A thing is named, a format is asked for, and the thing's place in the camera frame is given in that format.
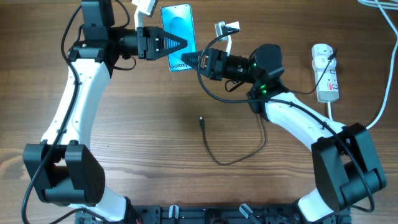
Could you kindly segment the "white power strip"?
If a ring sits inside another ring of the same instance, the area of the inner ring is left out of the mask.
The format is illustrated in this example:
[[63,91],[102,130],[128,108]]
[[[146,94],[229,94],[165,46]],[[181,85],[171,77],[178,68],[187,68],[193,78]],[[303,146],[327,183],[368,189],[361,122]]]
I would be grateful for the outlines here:
[[[328,60],[336,59],[336,55],[327,44],[315,44],[312,47],[312,59],[319,55],[327,55]],[[338,80],[336,77],[336,67],[334,69],[315,72],[315,85],[317,100],[321,103],[334,102],[339,96]]]

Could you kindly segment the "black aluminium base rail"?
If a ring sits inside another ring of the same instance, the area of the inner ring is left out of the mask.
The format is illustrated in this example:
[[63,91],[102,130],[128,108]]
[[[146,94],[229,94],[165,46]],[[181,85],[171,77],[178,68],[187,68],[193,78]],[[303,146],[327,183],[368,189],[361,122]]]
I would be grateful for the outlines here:
[[245,217],[238,207],[161,207],[135,206],[132,223],[307,223],[298,206],[292,204],[268,204],[251,206],[252,215]]

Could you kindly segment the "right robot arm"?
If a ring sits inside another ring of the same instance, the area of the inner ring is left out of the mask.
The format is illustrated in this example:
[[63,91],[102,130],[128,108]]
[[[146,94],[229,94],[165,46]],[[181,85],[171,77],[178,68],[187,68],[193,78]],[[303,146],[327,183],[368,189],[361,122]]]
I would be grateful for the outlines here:
[[248,58],[218,49],[182,54],[182,61],[199,77],[227,78],[252,84],[246,103],[259,114],[287,130],[312,153],[316,187],[297,202],[302,221],[315,223],[369,199],[386,186],[386,176],[368,129],[346,126],[300,102],[280,77],[284,72],[278,45],[264,44]]

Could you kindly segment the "white USB charger plug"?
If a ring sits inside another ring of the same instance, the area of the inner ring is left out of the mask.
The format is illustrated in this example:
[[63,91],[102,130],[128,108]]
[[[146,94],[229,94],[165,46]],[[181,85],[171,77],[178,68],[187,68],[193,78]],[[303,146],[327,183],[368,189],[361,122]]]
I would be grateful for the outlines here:
[[319,55],[313,58],[312,68],[315,72],[334,69],[336,67],[336,59],[328,60],[327,55]]

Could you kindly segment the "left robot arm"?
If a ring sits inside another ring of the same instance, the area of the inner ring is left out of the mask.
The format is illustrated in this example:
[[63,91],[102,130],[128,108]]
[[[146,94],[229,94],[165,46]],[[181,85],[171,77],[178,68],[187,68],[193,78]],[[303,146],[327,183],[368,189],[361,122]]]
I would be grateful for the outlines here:
[[38,144],[27,144],[22,158],[30,176],[26,195],[43,203],[70,207],[100,223],[142,223],[131,201],[105,184],[104,169],[90,151],[91,131],[101,96],[120,59],[157,60],[187,46],[187,41],[160,27],[146,27],[155,1],[136,1],[127,17],[134,24],[117,26],[111,0],[85,0],[76,41],[62,49],[68,79],[57,112]]

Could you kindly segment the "blue Galaxy smartphone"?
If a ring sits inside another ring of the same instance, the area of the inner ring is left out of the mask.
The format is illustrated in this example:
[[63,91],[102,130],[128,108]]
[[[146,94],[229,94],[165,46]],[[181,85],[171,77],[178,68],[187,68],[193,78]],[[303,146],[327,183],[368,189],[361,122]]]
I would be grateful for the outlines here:
[[164,6],[160,11],[164,31],[187,41],[185,48],[168,55],[169,70],[179,72],[192,69],[181,60],[182,54],[197,51],[191,5]]

